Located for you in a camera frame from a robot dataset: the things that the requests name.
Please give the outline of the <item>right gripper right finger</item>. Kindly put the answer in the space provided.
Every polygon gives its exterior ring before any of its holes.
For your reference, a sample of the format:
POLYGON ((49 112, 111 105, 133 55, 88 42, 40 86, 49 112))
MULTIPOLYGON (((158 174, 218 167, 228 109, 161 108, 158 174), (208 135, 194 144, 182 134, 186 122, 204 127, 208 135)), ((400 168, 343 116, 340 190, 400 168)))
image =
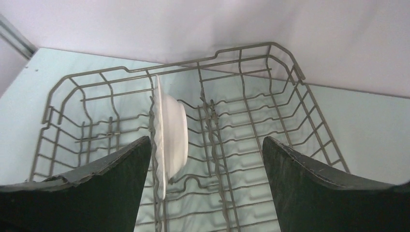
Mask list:
POLYGON ((333 168, 265 137, 263 162, 283 232, 407 232, 410 185, 333 168))

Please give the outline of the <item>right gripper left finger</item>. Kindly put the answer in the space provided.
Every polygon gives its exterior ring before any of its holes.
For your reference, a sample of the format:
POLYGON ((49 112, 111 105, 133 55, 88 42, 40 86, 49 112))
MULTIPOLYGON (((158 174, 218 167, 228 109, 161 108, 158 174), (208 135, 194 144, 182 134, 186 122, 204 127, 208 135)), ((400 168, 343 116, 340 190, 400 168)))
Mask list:
POLYGON ((150 139, 143 136, 44 181, 1 186, 1 231, 133 231, 151 151, 150 139))

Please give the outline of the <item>white ruffled plate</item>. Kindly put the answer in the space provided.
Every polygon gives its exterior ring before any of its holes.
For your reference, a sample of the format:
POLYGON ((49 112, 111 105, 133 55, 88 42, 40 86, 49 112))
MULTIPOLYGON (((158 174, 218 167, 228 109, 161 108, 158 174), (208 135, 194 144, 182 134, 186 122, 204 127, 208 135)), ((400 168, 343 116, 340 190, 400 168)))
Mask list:
POLYGON ((158 76, 154 88, 154 143, 159 180, 158 197, 164 200, 167 185, 187 163, 189 137, 184 105, 165 93, 158 76))

